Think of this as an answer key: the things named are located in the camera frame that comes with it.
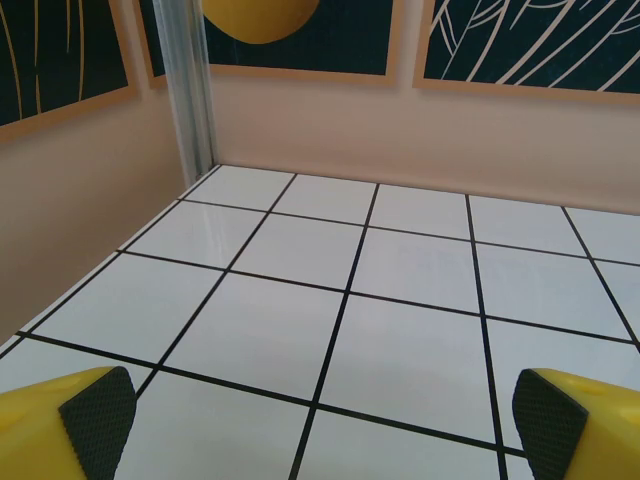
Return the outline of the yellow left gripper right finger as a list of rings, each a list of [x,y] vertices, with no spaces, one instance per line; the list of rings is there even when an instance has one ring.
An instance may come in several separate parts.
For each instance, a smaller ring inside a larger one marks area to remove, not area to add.
[[[525,369],[512,412],[534,478],[639,477],[638,391],[553,369]]]

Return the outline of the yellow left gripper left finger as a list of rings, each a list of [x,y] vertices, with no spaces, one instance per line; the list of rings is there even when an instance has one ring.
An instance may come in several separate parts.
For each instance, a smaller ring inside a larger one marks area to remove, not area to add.
[[[92,368],[1,395],[3,479],[113,479],[136,413],[122,366]]]

